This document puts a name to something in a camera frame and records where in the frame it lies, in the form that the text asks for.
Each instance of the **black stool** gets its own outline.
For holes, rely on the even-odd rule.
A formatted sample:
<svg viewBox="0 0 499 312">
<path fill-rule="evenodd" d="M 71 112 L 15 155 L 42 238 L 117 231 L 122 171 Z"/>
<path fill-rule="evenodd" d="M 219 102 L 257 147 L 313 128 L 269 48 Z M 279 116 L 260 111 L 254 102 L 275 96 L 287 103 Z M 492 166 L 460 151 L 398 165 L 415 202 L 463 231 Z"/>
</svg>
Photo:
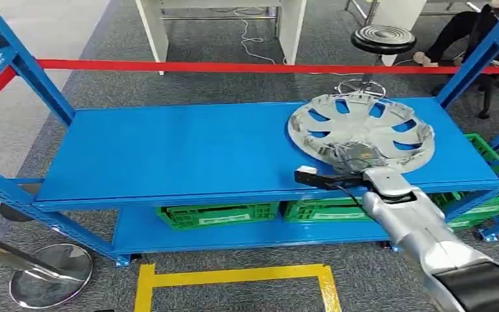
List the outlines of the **black stool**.
<svg viewBox="0 0 499 312">
<path fill-rule="evenodd" d="M 353 32 L 351 43 L 360 50 L 377 55 L 374 65 L 381 64 L 382 55 L 396 55 L 410 51 L 416 44 L 416 37 L 404 28 L 383 25 L 368 25 Z M 350 79 L 341 82 L 337 91 L 342 94 L 363 92 L 373 96 L 383 97 L 386 94 L 385 88 L 372 80 L 372 74 L 366 73 L 361 79 Z"/>
</svg>

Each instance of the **desk leg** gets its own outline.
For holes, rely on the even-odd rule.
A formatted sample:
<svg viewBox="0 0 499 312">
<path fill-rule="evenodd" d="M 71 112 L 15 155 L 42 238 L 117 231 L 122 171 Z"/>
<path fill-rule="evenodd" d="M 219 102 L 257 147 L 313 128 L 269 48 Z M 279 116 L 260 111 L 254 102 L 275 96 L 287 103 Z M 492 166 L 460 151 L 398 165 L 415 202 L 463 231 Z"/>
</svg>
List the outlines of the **desk leg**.
<svg viewBox="0 0 499 312">
<path fill-rule="evenodd" d="M 135 0 L 136 7 L 142 19 L 152 54 L 156 62 L 165 62 L 167 60 L 167 48 L 169 40 L 165 32 L 165 25 L 162 19 L 162 8 L 160 1 L 155 0 Z"/>
<path fill-rule="evenodd" d="M 307 0 L 282 1 L 281 13 L 278 18 L 278 40 L 288 65 L 296 63 L 306 5 Z"/>
</svg>

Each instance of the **robotic arm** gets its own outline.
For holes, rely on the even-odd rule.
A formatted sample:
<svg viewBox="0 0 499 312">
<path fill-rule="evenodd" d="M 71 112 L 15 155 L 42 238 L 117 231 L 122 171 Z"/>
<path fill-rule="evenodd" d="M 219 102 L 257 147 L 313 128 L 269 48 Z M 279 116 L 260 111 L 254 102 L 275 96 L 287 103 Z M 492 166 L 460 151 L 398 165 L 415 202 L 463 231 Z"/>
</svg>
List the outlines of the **robotic arm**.
<svg viewBox="0 0 499 312">
<path fill-rule="evenodd" d="M 442 312 L 499 312 L 499 263 L 461 242 L 443 212 L 397 171 L 368 168 L 362 175 L 327 177 L 301 167 L 296 181 L 321 189 L 364 185 L 363 209 L 417 264 L 432 302 Z"/>
</svg>

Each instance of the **lower shelf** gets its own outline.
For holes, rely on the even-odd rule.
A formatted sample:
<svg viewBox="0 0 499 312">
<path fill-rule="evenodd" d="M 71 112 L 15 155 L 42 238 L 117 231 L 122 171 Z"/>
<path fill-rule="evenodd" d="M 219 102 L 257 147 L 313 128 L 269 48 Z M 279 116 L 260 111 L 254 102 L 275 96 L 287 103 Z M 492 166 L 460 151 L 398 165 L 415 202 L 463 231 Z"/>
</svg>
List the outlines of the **lower shelf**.
<svg viewBox="0 0 499 312">
<path fill-rule="evenodd" d="M 381 226 L 372 221 L 294 224 L 284 222 L 280 215 L 266 222 L 173 231 L 156 216 L 153 207 L 137 207 L 120 211 L 113 245 L 119 254 L 138 254 L 387 239 Z"/>
</svg>

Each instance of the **blue shelf board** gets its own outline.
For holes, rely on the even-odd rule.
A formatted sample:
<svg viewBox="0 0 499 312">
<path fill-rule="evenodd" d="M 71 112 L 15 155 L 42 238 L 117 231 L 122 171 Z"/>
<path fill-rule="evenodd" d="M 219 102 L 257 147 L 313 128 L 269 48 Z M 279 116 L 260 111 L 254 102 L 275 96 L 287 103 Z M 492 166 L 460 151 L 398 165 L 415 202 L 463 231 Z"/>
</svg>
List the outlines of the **blue shelf board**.
<svg viewBox="0 0 499 312">
<path fill-rule="evenodd" d="M 426 192 L 493 189 L 499 179 L 433 98 L 397 99 L 435 130 L 435 154 L 405 174 Z M 288 117 L 304 102 L 78 110 L 35 206 L 43 211 L 339 197 L 297 184 Z"/>
<path fill-rule="evenodd" d="M 118 254 L 137 254 L 386 240 L 387 234 L 372 221 L 286 223 L 280 216 L 264 222 L 174 231 L 154 208 L 147 207 L 121 210 L 113 245 Z"/>
</svg>

